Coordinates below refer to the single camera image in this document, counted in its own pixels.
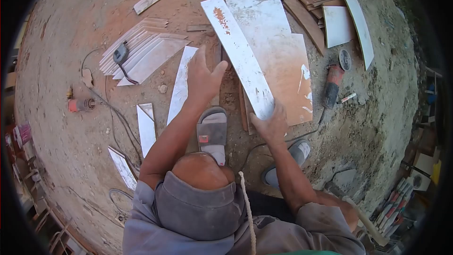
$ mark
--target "grey shorts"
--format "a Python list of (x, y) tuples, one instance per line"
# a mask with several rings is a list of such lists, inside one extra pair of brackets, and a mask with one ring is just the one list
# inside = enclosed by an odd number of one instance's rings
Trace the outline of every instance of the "grey shorts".
[(163, 228), (197, 241), (228, 237), (246, 217), (244, 195), (236, 183), (201, 190), (171, 171), (156, 185), (153, 210)]

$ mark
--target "hand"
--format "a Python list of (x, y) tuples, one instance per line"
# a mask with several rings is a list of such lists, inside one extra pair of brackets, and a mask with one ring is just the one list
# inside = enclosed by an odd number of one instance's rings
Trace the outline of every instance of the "hand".
[(274, 99), (274, 101), (274, 112), (268, 120), (261, 120), (254, 113), (250, 113), (250, 119), (269, 148), (279, 145), (284, 145), (286, 148), (285, 134), (288, 131), (286, 108), (279, 100)]
[(202, 45), (188, 63), (187, 100), (190, 104), (200, 105), (203, 109), (219, 93), (220, 83), (228, 62), (221, 61), (214, 71), (206, 66), (206, 46)]

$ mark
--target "angle grinder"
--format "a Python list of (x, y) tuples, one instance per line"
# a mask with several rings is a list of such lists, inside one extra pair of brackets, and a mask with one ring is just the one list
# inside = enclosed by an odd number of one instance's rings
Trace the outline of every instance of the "angle grinder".
[(337, 102), (338, 92), (340, 90), (341, 80), (345, 71), (351, 69), (351, 56), (346, 50), (341, 50), (338, 58), (340, 64), (329, 64), (329, 74), (327, 76), (326, 87), (324, 88), (324, 99), (322, 100), (322, 106), (324, 107), (319, 124), (324, 120), (324, 114), (327, 110), (333, 109), (333, 106)]

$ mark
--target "grey sandal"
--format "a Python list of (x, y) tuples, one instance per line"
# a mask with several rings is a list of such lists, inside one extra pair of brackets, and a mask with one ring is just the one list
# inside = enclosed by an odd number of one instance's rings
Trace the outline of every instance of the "grey sandal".
[[(222, 113), (225, 122), (210, 120), (202, 123), (208, 116)], [(202, 152), (210, 153), (220, 166), (225, 165), (225, 145), (227, 144), (227, 112), (220, 106), (214, 106), (205, 110), (197, 123), (198, 147)]]
[[(310, 145), (307, 140), (299, 140), (296, 143), (292, 144), (291, 147), (288, 149), (289, 153), (294, 158), (294, 160), (297, 162), (299, 167), (302, 167), (303, 163), (310, 155), (310, 154), (307, 154), (307, 156), (305, 156), (303, 151), (301, 149), (299, 149), (298, 146), (302, 143), (307, 143), (308, 145)], [(263, 171), (263, 173), (261, 174), (261, 181), (263, 181), (263, 183), (266, 185), (270, 185), (274, 188), (279, 189), (279, 182), (277, 179), (277, 171), (275, 168), (275, 163), (271, 164), (268, 168), (266, 168)]]

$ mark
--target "foot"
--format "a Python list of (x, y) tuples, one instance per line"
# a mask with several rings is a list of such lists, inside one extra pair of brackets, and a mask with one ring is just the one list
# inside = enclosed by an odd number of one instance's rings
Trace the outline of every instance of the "foot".
[(197, 125), (200, 151), (211, 154), (219, 166), (225, 165), (226, 122), (225, 110), (217, 106), (203, 112)]
[[(292, 144), (288, 149), (291, 156), (297, 162), (299, 167), (302, 169), (302, 165), (310, 154), (310, 145), (307, 140), (300, 140)], [(277, 170), (275, 163), (269, 166), (261, 174), (261, 180), (266, 185), (271, 185), (274, 188), (279, 189), (279, 181), (277, 179)]]

